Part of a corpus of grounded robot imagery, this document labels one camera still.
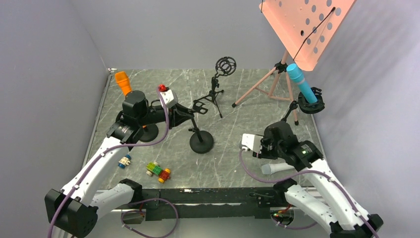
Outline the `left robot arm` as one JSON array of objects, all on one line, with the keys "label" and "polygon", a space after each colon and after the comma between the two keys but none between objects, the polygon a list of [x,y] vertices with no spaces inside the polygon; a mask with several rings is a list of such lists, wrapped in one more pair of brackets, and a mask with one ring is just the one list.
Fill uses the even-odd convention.
[{"label": "left robot arm", "polygon": [[156,92],[158,106],[150,104],[142,91],[126,92],[122,110],[98,151],[70,182],[46,194],[49,238],[54,228],[84,238],[99,218],[113,209],[121,205],[136,208],[145,202],[143,187],[130,179],[122,180],[101,194],[97,191],[111,169],[134,147],[156,145],[177,126],[177,119],[186,121],[194,117],[189,108],[178,102],[173,90],[157,88]]}]

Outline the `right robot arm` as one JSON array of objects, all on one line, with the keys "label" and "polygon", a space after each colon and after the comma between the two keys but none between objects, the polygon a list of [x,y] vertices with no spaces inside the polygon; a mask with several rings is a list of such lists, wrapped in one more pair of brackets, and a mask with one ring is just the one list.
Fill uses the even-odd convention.
[{"label": "right robot arm", "polygon": [[299,141],[290,125],[281,120],[269,125],[260,140],[257,157],[284,159],[303,175],[324,199],[320,202],[293,179],[278,182],[273,193],[279,206],[298,207],[320,224],[331,238],[376,238],[384,221],[363,208],[342,186],[321,151],[308,140]]}]

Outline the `white condenser microphone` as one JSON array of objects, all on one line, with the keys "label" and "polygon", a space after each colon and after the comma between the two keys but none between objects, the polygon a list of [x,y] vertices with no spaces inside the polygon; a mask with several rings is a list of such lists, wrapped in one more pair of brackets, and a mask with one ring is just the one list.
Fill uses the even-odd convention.
[{"label": "white condenser microphone", "polygon": [[294,170],[295,168],[287,163],[278,164],[264,164],[261,166],[261,171],[264,175],[271,175],[280,171]]}]

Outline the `black round base stand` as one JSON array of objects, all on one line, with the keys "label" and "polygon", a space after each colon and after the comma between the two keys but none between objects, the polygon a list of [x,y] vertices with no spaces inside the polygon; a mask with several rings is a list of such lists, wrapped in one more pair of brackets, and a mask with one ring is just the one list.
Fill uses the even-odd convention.
[{"label": "black round base stand", "polygon": [[[208,109],[204,108],[204,103],[195,100],[192,110],[199,114],[207,113]],[[191,119],[193,127],[189,131],[193,132],[190,137],[190,148],[198,154],[208,153],[214,146],[214,138],[211,133],[205,130],[200,130],[195,122],[195,119]]]}]

